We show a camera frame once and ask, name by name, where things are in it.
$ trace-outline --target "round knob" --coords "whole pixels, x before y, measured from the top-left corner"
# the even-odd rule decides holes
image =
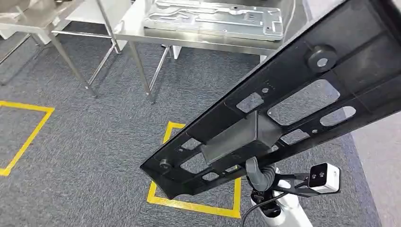
[[[167,162],[167,159],[165,159],[165,158],[162,159],[162,160],[160,161],[159,166],[160,166],[162,169],[165,169],[165,170],[171,169],[171,165]]]
[[[313,72],[328,71],[333,68],[337,60],[336,51],[327,45],[315,46],[307,57],[308,66]]]

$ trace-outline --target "black cable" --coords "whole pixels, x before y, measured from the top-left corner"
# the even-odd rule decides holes
[[[288,192],[282,193],[282,194],[280,194],[280,195],[274,197],[273,199],[267,200],[267,201],[265,201],[265,202],[258,203],[258,204],[256,204],[256,205],[254,205],[253,207],[251,207],[251,208],[244,214],[244,216],[242,217],[241,227],[244,227],[244,226],[245,226],[245,220],[246,220],[246,218],[248,217],[248,215],[249,215],[254,209],[259,208],[259,207],[261,207],[261,206],[264,206],[264,205],[266,205],[266,204],[268,204],[268,203],[274,202],[274,201],[278,200],[279,198],[286,196],[287,194],[288,194]]]

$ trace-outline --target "yellow floor tape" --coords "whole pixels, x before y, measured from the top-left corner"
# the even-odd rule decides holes
[[[185,126],[185,124],[168,122],[166,132],[163,137],[163,143],[166,143],[170,139],[173,128],[182,129],[184,126]],[[207,213],[207,214],[215,214],[215,215],[227,216],[227,217],[232,217],[232,218],[241,218],[241,215],[240,215],[241,178],[235,179],[234,197],[233,197],[234,202],[233,202],[232,210],[218,208],[218,207],[212,207],[212,206],[206,206],[206,205],[201,205],[201,204],[196,204],[196,203],[190,203],[190,202],[169,200],[166,198],[157,197],[157,196],[155,196],[156,187],[157,187],[157,185],[155,184],[155,182],[152,181],[152,183],[150,184],[148,199],[147,199],[147,201],[150,203],[180,208],[180,209],[184,209],[184,210],[192,210],[192,211],[197,211],[197,212],[202,212],[202,213]]]
[[[10,174],[10,172],[11,172],[11,169],[15,166],[17,161],[24,154],[25,150],[28,148],[29,144],[31,144],[31,142],[34,140],[35,136],[38,134],[40,129],[43,127],[44,123],[46,123],[47,119],[49,119],[50,115],[54,111],[54,108],[44,107],[44,106],[37,106],[37,105],[30,105],[30,104],[23,104],[23,103],[6,102],[6,101],[0,101],[0,107],[1,106],[46,112],[44,117],[41,119],[39,124],[36,126],[34,131],[31,133],[31,135],[28,137],[28,139],[25,141],[25,143],[19,149],[17,154],[13,157],[11,162],[7,165],[7,167],[4,168],[4,169],[0,168],[0,176],[8,176]]]

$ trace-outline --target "white camera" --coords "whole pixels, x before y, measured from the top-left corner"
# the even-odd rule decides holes
[[[318,193],[333,193],[340,189],[340,169],[322,163],[311,168],[308,187]]]

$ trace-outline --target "white cable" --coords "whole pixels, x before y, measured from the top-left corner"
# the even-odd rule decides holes
[[[287,23],[286,29],[284,30],[284,34],[283,34],[283,42],[285,42],[285,41],[286,41],[286,35],[287,35],[287,31],[288,31],[288,28],[289,28],[289,26],[291,25],[291,21],[292,21],[292,19],[294,18],[294,14],[295,14],[295,8],[296,8],[296,0],[293,0],[293,2],[292,2],[292,11],[291,11],[291,16],[290,16],[290,18],[289,18],[289,20],[288,20],[288,23]]]

